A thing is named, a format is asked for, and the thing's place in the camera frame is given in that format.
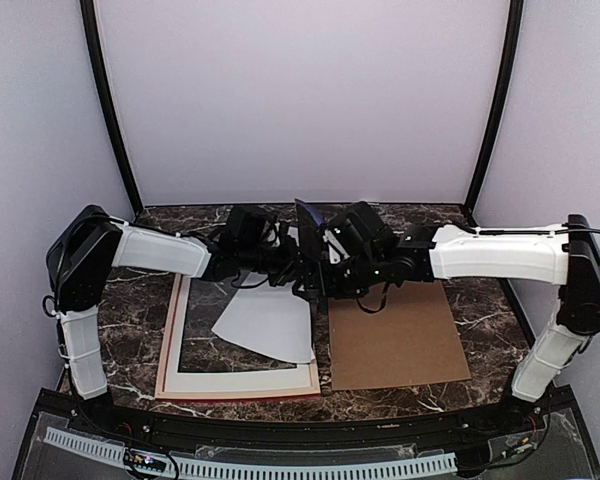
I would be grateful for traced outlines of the sunset landscape photo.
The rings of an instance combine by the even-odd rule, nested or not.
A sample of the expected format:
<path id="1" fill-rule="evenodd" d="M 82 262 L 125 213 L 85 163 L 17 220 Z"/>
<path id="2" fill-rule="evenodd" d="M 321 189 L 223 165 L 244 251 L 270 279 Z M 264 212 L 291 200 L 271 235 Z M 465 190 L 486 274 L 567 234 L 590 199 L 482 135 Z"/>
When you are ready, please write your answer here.
<path id="1" fill-rule="evenodd" d="M 284 239 L 295 239 L 300 247 L 298 229 L 269 213 L 275 220 L 273 230 L 268 240 L 258 247 L 276 247 Z M 258 273 L 239 271 L 237 254 L 255 248 L 233 247 L 226 237 L 226 224 L 217 235 L 216 249 L 205 278 L 217 282 L 230 279 L 237 292 L 212 332 L 224 341 L 265 357 L 290 364 L 308 364 L 314 354 L 310 307 L 305 293 L 293 293 L 291 283 L 282 287 L 264 284 L 255 289 L 238 289 L 244 281 L 252 284 L 265 278 Z"/>

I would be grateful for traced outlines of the brown backing board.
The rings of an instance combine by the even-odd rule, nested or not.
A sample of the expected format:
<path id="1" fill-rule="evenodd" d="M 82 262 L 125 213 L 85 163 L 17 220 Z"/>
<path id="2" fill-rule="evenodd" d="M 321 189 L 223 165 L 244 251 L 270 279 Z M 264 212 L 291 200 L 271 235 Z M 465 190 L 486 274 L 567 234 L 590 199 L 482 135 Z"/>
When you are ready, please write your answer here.
<path id="1" fill-rule="evenodd" d="M 385 308 L 354 300 L 328 307 L 331 384 L 336 391 L 439 384 L 471 378 L 440 282 L 392 286 Z"/>

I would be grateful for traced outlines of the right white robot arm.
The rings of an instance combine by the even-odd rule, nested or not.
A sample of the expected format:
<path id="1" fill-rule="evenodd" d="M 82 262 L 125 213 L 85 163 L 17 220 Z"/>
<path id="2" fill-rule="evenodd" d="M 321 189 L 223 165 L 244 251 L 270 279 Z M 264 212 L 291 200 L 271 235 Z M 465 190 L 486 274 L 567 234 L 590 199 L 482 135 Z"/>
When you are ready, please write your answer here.
<path id="1" fill-rule="evenodd" d="M 522 229 L 412 225 L 397 235 L 377 216 L 348 212 L 325 225 L 335 298 L 360 299 L 377 284 L 465 277 L 518 279 L 559 288 L 551 318 L 516 367 L 510 392 L 490 413 L 501 434 L 529 416 L 554 377 L 600 333 L 600 249 L 585 217 Z"/>

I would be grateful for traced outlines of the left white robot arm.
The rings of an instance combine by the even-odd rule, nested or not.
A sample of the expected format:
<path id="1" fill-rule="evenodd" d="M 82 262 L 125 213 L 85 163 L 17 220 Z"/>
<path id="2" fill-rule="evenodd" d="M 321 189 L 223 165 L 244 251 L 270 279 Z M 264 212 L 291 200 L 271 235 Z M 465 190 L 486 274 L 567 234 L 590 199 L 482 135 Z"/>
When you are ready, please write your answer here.
<path id="1" fill-rule="evenodd" d="M 100 436 L 121 427 L 120 412 L 104 399 L 109 386 L 98 333 L 102 294 L 117 267 L 174 275 L 162 339 L 155 395 L 160 400 L 287 399 L 320 392 L 311 342 L 310 307 L 295 228 L 267 211 L 232 209 L 216 234 L 169 233 L 141 227 L 85 207 L 46 256 L 52 297 L 47 313 L 58 325 L 59 352 L 81 417 Z M 277 369 L 199 373 L 181 370 L 181 341 L 195 286 L 228 281 L 214 333 L 228 343 L 278 363 Z"/>

